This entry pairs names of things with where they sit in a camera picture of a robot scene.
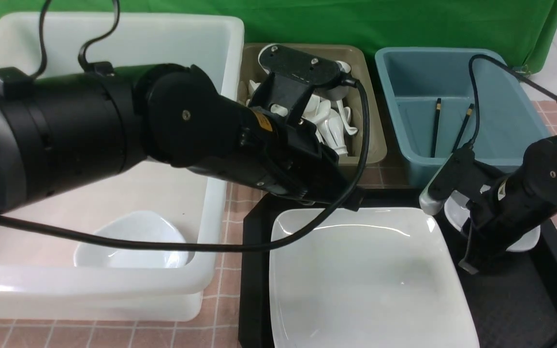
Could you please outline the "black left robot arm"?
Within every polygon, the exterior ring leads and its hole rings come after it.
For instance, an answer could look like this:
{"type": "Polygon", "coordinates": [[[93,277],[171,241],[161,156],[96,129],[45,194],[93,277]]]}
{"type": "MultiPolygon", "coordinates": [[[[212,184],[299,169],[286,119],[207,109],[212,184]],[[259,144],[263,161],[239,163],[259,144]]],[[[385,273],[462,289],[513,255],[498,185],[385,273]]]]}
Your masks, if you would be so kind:
{"type": "Polygon", "coordinates": [[[356,211],[364,191],[319,143],[312,122],[296,116],[314,91],[354,86],[347,73],[286,77],[262,88],[300,84],[287,117],[266,103],[224,97],[201,68],[135,66],[41,79],[0,68],[0,214],[123,174],[153,159],[195,174],[260,189],[288,200],[334,203],[356,211]]]}

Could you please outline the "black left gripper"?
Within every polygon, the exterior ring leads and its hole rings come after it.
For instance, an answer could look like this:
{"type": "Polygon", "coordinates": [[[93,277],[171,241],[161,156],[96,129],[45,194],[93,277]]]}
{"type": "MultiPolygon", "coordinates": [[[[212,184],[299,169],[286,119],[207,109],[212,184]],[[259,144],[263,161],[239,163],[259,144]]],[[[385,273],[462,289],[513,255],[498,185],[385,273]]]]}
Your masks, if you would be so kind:
{"type": "Polygon", "coordinates": [[[231,122],[235,129],[206,142],[190,171],[302,203],[334,203],[353,183],[312,123],[290,127],[280,116],[247,107],[231,122]]]}

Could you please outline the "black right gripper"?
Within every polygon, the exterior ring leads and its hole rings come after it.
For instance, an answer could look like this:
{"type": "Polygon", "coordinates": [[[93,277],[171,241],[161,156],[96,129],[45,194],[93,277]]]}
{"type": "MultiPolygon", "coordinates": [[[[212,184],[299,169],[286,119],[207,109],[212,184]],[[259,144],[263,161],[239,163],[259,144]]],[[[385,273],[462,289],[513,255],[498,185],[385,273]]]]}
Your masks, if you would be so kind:
{"type": "Polygon", "coordinates": [[[550,212],[550,203],[524,180],[504,179],[470,201],[470,216],[462,225],[466,253],[458,265],[471,275],[484,270],[550,212]]]}

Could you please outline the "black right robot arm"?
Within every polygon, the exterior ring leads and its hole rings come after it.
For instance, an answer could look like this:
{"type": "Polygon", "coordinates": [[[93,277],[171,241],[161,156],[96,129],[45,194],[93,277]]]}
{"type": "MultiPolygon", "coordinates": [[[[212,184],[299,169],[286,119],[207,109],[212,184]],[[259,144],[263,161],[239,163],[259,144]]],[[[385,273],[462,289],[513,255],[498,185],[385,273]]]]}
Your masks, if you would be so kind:
{"type": "Polygon", "coordinates": [[[466,254],[458,265],[475,275],[557,215],[557,136],[529,145],[520,167],[488,181],[468,208],[466,254]]]}

